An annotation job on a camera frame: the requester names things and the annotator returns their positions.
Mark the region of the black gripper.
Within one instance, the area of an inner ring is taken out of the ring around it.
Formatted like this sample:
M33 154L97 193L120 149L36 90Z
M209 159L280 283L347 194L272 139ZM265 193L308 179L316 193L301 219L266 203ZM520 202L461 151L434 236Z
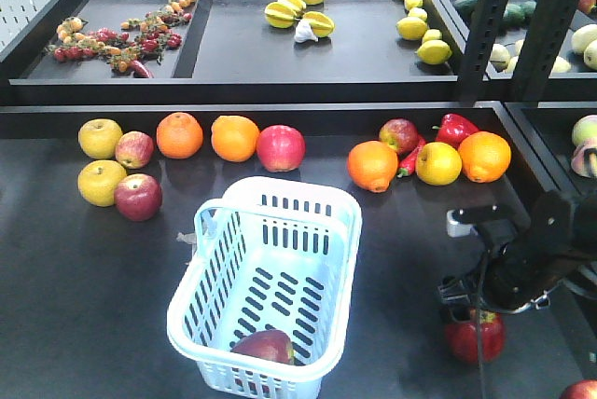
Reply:
M567 276L564 223L541 211L530 226L519 230L511 210L503 205L452 209L446 213L450 237L474 235L483 244L479 262L462 275L448 275L437 287L442 304L451 309L477 309L516 314L542 309L548 296Z

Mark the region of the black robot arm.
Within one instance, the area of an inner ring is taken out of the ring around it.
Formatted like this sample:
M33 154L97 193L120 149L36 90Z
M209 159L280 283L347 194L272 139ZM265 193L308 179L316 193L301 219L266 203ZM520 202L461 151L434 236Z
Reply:
M544 193L526 229L516 227L512 216L500 204L447 212L449 236L475 235L484 251L468 272L442 280L437 293L443 305L507 314L541 309L565 278L596 260L594 192Z

